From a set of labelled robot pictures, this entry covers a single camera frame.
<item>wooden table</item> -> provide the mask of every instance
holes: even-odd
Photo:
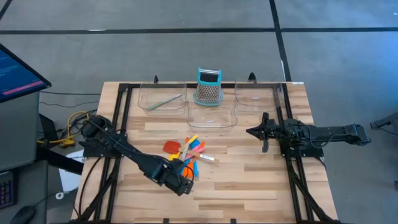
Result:
[[[110,120],[118,85],[118,82],[104,84],[98,106],[97,113]],[[313,123],[304,85],[287,83],[287,88],[294,118]],[[223,91],[225,99],[234,96],[234,88]],[[183,116],[164,118],[146,114],[137,106],[138,95],[139,89],[134,89],[127,121],[131,144],[143,152],[168,157],[162,152],[164,142],[198,134],[200,140],[206,141],[205,154],[220,159],[220,163],[198,160],[199,177],[195,178],[191,193],[178,197],[168,188],[151,182],[135,163],[123,158],[112,222],[162,223],[164,218],[169,218],[171,223],[229,223],[231,218],[235,218],[238,223],[295,223],[286,164],[278,142],[270,140],[269,151],[264,154],[262,142],[245,132],[245,129],[260,124],[261,110],[239,109],[238,123],[230,131],[193,133]],[[272,97],[267,90],[264,90],[264,95]],[[271,107],[266,110],[270,118],[276,118]],[[80,186],[95,160],[91,158],[85,162]],[[314,158],[303,158],[303,163],[310,193],[326,214],[337,218],[325,168]],[[103,159],[89,178],[82,210],[96,195],[102,170]],[[299,195],[305,218],[303,198]],[[106,195],[102,218],[106,213],[107,198]]]

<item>yellow cable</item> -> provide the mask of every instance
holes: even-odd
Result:
[[[76,113],[73,113],[72,115],[70,115],[69,116],[69,118],[68,118],[68,124],[67,124],[67,133],[68,133],[68,136],[66,137],[66,138],[64,138],[64,139],[59,139],[59,140],[56,140],[56,141],[49,141],[49,144],[55,144],[55,143],[61,143],[61,142],[64,142],[64,141],[66,141],[66,140],[70,140],[71,138],[73,138],[73,137],[75,137],[77,134],[73,134],[73,135],[71,135],[70,134],[70,120],[72,120],[72,118],[74,117],[74,116],[76,116],[76,115],[78,115],[78,114],[86,114],[86,118],[87,119],[89,119],[90,117],[88,116],[88,113],[86,112],[86,111],[77,111]],[[44,144],[44,141],[37,141],[37,143],[40,143],[40,144]]]

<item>monitor screen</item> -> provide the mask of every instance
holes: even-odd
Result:
[[[0,44],[0,103],[50,86],[49,81]]]

